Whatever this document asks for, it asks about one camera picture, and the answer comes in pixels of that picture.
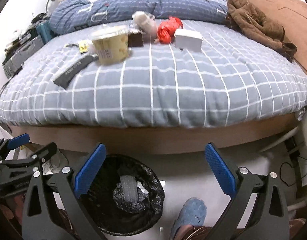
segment plastic bag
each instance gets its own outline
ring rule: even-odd
[[[169,17],[169,20],[162,22],[157,31],[158,39],[163,44],[169,44],[175,35],[176,29],[183,28],[182,22],[176,17]]]
[[[123,190],[121,177],[129,179],[129,190]],[[136,182],[137,197],[134,196]],[[126,192],[128,202],[124,201]],[[155,173],[138,160],[124,155],[108,155],[80,201],[96,225],[114,236],[139,234],[160,219],[163,213],[164,190]]]

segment bolt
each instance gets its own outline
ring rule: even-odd
[[[34,176],[35,178],[39,177],[39,176],[40,176],[40,171],[36,171],[36,172],[33,174],[33,176]]]
[[[66,166],[66,167],[64,167],[64,168],[62,169],[62,172],[63,172],[64,174],[69,173],[69,171],[70,171],[70,167],[68,167],[68,166]]]
[[[271,172],[271,173],[270,173],[270,176],[271,176],[272,178],[274,178],[274,179],[277,178],[277,174],[276,174],[275,172]]]
[[[239,169],[239,171],[240,171],[242,174],[247,174],[247,173],[248,173],[248,169],[245,168],[245,167],[241,167],[241,168]]]

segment white box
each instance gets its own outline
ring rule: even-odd
[[[176,29],[175,47],[180,49],[189,49],[195,52],[201,52],[203,37],[200,32]]]

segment wooden bed frame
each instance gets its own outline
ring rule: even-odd
[[[98,142],[115,154],[175,154],[203,151],[209,142],[223,148],[288,132],[299,122],[295,114],[218,128],[106,128],[82,125],[10,126],[13,136],[30,135],[39,145],[55,142],[60,149],[90,152]]]
[[[298,46],[295,58],[307,73],[307,4],[300,0],[250,1],[283,24],[286,35]],[[28,133],[33,143],[46,145],[53,141],[60,149],[72,151],[90,152],[96,143],[102,142],[109,153],[174,154],[203,151],[208,142],[214,142],[219,148],[239,145],[288,132],[298,123],[295,114],[287,114],[212,129],[117,129],[80,125],[11,126],[10,129],[13,136]]]

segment black cable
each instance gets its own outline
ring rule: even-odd
[[[284,166],[284,164],[288,164],[292,169],[295,169],[295,168],[297,168],[298,166],[299,166],[299,163],[297,163],[296,164],[296,166],[292,166],[289,162],[284,162],[284,163],[282,163],[281,165],[280,165],[280,169],[279,169],[279,177],[280,177],[280,179],[281,179],[281,181],[285,184],[285,185],[287,185],[288,187],[291,187],[291,186],[293,186],[293,185],[295,185],[298,181],[301,181],[304,177],[306,177],[307,176],[307,173],[304,175],[304,176],[302,176],[301,178],[300,178],[300,180],[296,180],[294,183],[292,183],[292,184],[288,184],[286,181],[284,181],[283,180],[283,178],[281,177],[281,168]]]

